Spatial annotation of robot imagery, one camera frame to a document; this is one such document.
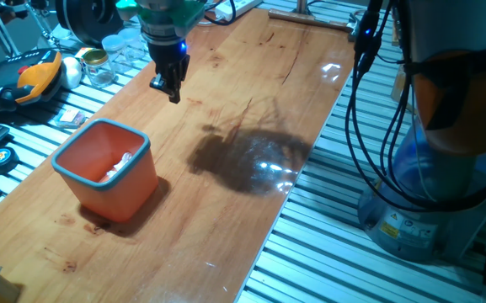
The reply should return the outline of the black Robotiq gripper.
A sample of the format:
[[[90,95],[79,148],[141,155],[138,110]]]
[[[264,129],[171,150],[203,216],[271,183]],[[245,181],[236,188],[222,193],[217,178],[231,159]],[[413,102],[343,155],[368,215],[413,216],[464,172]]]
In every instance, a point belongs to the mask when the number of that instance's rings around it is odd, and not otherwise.
[[[149,55],[155,63],[157,75],[151,80],[150,87],[163,93],[171,93],[169,102],[178,104],[180,102],[180,89],[185,79],[190,63],[190,56],[187,54],[186,40],[175,42],[171,45],[147,44]],[[171,71],[169,87],[162,75]]]

